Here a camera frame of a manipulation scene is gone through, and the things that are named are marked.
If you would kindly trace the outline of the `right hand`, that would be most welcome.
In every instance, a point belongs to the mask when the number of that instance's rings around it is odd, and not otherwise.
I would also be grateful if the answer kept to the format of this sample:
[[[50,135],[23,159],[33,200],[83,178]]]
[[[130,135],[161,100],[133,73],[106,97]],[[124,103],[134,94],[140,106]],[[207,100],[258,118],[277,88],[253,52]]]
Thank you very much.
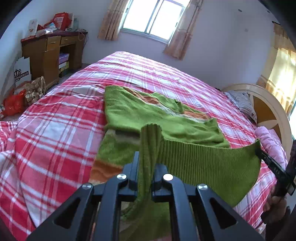
[[[269,192],[267,200],[263,206],[261,215],[262,221],[268,225],[283,219],[287,209],[286,196],[280,197],[276,195],[276,186],[273,186]]]

